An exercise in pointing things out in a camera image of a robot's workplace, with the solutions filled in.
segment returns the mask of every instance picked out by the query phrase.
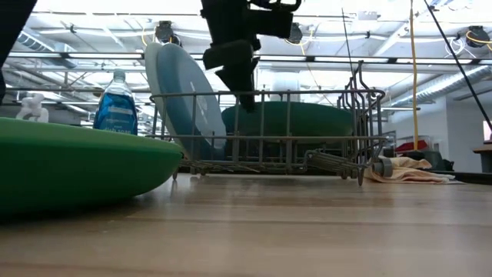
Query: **white toy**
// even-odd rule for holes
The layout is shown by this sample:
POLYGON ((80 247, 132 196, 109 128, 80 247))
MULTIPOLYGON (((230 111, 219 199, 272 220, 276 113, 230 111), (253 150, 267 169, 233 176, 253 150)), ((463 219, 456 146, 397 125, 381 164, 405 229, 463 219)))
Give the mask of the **white toy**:
POLYGON ((24 119, 26 115, 30 115, 27 120, 33 122, 48 122, 49 113, 46 108, 42 108, 41 101, 44 99, 42 94, 33 94, 32 97, 22 99, 21 111, 15 116, 16 119, 24 119))

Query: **wire dish rack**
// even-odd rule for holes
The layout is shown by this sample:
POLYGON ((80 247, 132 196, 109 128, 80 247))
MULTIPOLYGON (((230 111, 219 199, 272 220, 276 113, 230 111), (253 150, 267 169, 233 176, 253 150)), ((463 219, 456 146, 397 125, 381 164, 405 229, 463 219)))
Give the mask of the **wire dish rack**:
POLYGON ((364 170, 369 166, 375 172, 383 176, 392 174, 391 162, 388 159, 380 159, 379 155, 383 149, 387 137, 383 136, 381 123, 381 99, 385 92, 379 89, 368 88, 362 81, 361 68, 362 62, 353 72, 349 83, 344 90, 324 90, 324 91, 284 91, 284 92, 206 92, 206 93, 174 93, 165 95, 153 95, 150 99, 154 102, 155 98, 162 98, 164 103, 163 115, 166 115, 166 100, 172 97, 193 97, 193 114, 190 135, 166 135, 164 126, 165 116, 162 117, 161 134, 156 135, 157 125, 157 106, 152 128, 152 135, 147 137, 162 140, 171 139, 190 139, 193 142, 198 139, 210 139, 211 147, 214 147, 215 139, 227 140, 228 150, 225 159, 194 159, 199 153, 198 147, 192 147, 190 157, 185 157, 181 161, 182 167, 189 167, 192 173, 199 172, 206 175, 209 172, 268 172, 281 174, 299 174, 308 169, 322 169, 334 172, 343 179, 357 179, 362 185, 364 170), (357 89, 357 73, 359 82, 364 87, 357 89), (280 136, 264 135, 264 104, 265 95, 280 94, 287 97, 287 112, 285 114, 286 132, 280 136), (353 133, 347 136, 294 136, 291 133, 291 96, 306 94, 337 94, 337 108, 351 113, 351 123, 353 133), (234 131, 227 135, 196 135, 195 121, 197 111, 197 97, 203 95, 222 95, 236 96, 234 131), (238 130, 239 121, 239 95, 254 95, 261 98, 256 105, 260 109, 260 134, 242 135, 238 130), (317 147, 303 149, 299 142, 316 142, 317 147))

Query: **ceiling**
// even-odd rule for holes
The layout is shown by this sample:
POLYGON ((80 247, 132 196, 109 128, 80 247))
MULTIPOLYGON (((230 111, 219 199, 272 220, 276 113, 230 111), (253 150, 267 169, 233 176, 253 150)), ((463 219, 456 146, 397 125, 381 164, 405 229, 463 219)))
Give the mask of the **ceiling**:
MULTIPOLYGON (((457 33, 464 33, 470 25, 482 25, 487 32, 492 32, 488 1, 485 0, 454 0, 440 2, 435 12, 441 26, 449 38, 457 33)), ((342 8, 347 17, 348 47, 352 56, 411 57, 410 36, 407 31, 409 18, 408 0, 304 0, 301 7, 294 13, 294 21, 299 22, 304 33, 305 55, 348 56, 348 47, 344 36, 342 8), (372 18, 366 12, 376 12, 372 18)), ((416 1, 415 11, 419 16, 415 19, 416 53, 419 58, 452 58, 449 56, 445 43, 432 18, 426 13, 423 1, 416 1)), ((143 52, 145 43, 152 40, 154 27, 162 20, 171 20, 173 29, 182 40, 183 47, 190 53, 203 53, 211 43, 206 21, 199 15, 199 0, 155 1, 155 0, 84 0, 69 4, 62 0, 38 0, 25 31, 35 35, 46 45, 59 43, 69 46, 74 52, 143 52)), ((301 47, 289 45, 283 39, 260 36, 262 48, 259 55, 303 55, 301 47)), ((492 57, 487 47, 458 47, 461 58, 492 57)), ((14 52, 31 51, 16 43, 14 52)), ((65 72, 73 88, 104 88, 112 79, 112 74, 100 71, 104 62, 111 67, 133 68, 127 73, 127 83, 133 89, 148 87, 143 70, 143 61, 125 60, 77 60, 72 70, 49 65, 35 59, 9 59, 40 72, 44 76, 63 82, 65 72)), ((269 89, 276 78, 277 72, 298 72, 301 89, 343 88, 350 77, 349 64, 320 64, 310 68, 300 62, 269 62, 261 63, 256 71, 257 89, 269 89)), ((413 73, 411 66, 398 65, 366 65, 364 80, 370 87, 380 88, 388 92, 392 98, 407 93, 411 89, 413 73)), ((422 65, 418 67, 419 83, 424 83, 443 73, 455 73, 453 65, 422 65)), ((12 72, 18 82, 10 78, 11 86, 22 86, 22 80, 31 80, 41 87, 49 87, 46 80, 40 80, 31 74, 19 71, 18 68, 6 66, 4 71, 12 72)), ((213 71, 205 73, 215 90, 227 90, 227 87, 213 71)), ((82 101, 97 101, 92 94, 72 93, 82 101)), ((137 102, 148 102, 149 94, 137 94, 137 102)), ((328 98, 306 97, 306 102, 327 104, 336 100, 336 95, 328 98)), ((223 98, 224 102, 234 99, 223 98)))

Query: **beige towel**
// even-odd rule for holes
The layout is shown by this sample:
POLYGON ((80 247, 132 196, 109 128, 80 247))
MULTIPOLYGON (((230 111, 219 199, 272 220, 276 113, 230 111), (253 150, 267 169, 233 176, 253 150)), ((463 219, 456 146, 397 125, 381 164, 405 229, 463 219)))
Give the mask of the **beige towel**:
POLYGON ((376 182, 392 183, 431 183, 447 184, 455 181, 452 175, 441 175, 431 172, 425 172, 419 169, 430 169, 432 165, 426 160, 416 161, 407 157, 391 158, 393 165, 393 175, 385 178, 372 171, 372 168, 364 172, 364 177, 376 182))

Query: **dish soap bottle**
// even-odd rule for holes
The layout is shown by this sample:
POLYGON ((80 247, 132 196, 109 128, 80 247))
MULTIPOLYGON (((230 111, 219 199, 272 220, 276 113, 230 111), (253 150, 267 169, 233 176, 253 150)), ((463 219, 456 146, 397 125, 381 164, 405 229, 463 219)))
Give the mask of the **dish soap bottle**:
POLYGON ((138 116, 135 100, 125 83, 125 72, 116 69, 113 82, 99 100, 93 128, 125 134, 138 134, 138 116))

